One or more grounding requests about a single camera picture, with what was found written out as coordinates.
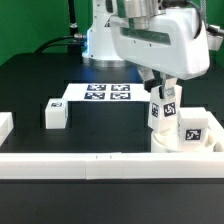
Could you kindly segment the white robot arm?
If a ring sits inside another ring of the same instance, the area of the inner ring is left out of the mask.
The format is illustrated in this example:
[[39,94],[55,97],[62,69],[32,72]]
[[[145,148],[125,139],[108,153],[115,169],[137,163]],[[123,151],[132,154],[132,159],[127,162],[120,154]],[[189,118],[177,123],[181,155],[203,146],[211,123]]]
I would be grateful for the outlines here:
[[192,0],[92,0],[86,63],[121,66],[127,62],[149,86],[161,73],[166,97],[178,79],[205,74],[209,52],[220,48],[224,30],[205,19],[205,5]]

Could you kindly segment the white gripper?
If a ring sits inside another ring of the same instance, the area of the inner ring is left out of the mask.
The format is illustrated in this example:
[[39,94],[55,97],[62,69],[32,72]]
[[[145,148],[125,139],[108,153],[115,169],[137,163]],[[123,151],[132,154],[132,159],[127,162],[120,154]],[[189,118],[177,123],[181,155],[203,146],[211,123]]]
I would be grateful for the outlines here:
[[162,72],[161,99],[175,95],[175,77],[195,78],[210,66],[205,26],[195,36],[198,16],[194,8],[167,9],[149,19],[148,30],[134,29],[127,19],[115,15],[110,17],[110,26],[118,56],[141,65],[137,71],[147,92],[159,85],[153,70]]

